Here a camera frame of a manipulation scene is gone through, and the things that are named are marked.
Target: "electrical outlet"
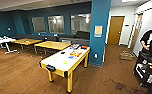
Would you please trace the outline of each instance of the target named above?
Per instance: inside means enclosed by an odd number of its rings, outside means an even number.
[[[98,57],[98,54],[95,54],[95,58],[97,58]]]

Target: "box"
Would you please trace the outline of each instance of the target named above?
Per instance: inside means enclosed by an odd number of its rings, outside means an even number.
[[[120,59],[132,60],[133,56],[130,53],[120,53]]]

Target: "window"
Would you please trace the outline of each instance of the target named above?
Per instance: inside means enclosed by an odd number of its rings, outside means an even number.
[[[71,15],[71,34],[77,31],[90,32],[91,14]]]
[[[34,32],[37,32],[37,33],[46,32],[44,17],[32,18],[32,23],[33,23]]]
[[[64,33],[64,19],[63,16],[48,17],[49,32],[50,33]]]

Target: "doorway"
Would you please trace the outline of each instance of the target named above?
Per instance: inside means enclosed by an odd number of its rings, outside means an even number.
[[[108,44],[119,44],[124,16],[112,16],[110,20]]]

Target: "ceiling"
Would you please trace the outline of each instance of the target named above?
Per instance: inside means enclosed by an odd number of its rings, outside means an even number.
[[[89,2],[92,0],[0,0],[0,11],[32,10],[75,3]],[[111,7],[141,5],[149,0],[136,0],[135,2],[121,2],[111,0]]]

